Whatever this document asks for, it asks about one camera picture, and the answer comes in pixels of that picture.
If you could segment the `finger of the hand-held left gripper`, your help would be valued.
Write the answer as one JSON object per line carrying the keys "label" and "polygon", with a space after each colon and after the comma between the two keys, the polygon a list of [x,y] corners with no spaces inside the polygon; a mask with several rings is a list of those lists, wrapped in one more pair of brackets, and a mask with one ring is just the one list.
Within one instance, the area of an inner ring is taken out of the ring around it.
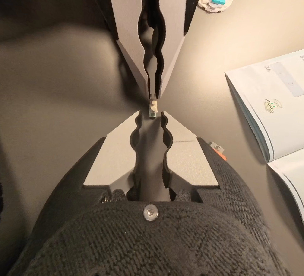
{"label": "finger of the hand-held left gripper", "polygon": [[156,0],[158,39],[155,47],[157,69],[155,94],[161,98],[168,85],[184,42],[187,0]]}
{"label": "finger of the hand-held left gripper", "polygon": [[145,49],[139,38],[142,0],[111,0],[118,34],[117,44],[143,94],[150,98],[149,76],[143,59]]}

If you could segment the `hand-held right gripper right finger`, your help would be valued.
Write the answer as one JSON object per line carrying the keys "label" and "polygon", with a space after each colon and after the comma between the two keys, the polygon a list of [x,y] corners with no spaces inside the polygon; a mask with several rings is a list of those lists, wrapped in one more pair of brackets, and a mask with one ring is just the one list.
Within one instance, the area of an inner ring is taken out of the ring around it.
{"label": "hand-held right gripper right finger", "polygon": [[163,183],[174,193],[198,188],[217,188],[218,181],[200,146],[198,137],[168,112],[161,113],[163,143]]}

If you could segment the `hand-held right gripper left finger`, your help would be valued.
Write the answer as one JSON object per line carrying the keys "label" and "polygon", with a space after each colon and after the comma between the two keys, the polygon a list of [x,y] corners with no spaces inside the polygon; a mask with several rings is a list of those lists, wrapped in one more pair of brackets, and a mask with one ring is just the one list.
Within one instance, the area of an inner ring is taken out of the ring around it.
{"label": "hand-held right gripper left finger", "polygon": [[135,186],[134,172],[138,165],[136,145],[142,113],[136,111],[107,134],[84,180],[84,187],[106,187],[111,193],[127,194]]}

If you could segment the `small white lego plate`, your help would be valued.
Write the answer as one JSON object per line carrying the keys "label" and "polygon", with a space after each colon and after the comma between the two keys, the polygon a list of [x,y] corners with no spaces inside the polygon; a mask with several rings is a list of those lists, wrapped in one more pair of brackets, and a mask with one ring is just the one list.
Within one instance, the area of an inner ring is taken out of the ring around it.
{"label": "small white lego plate", "polygon": [[150,99],[149,99],[149,112],[158,112],[158,100],[157,100],[157,96],[156,94],[151,95]]}

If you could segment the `lego instruction booklet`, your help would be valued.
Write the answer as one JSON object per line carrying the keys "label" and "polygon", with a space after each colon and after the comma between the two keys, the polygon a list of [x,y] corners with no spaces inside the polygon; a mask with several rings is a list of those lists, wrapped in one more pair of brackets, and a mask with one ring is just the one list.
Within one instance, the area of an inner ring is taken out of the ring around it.
{"label": "lego instruction booklet", "polygon": [[268,166],[304,221],[304,50],[225,72]]}

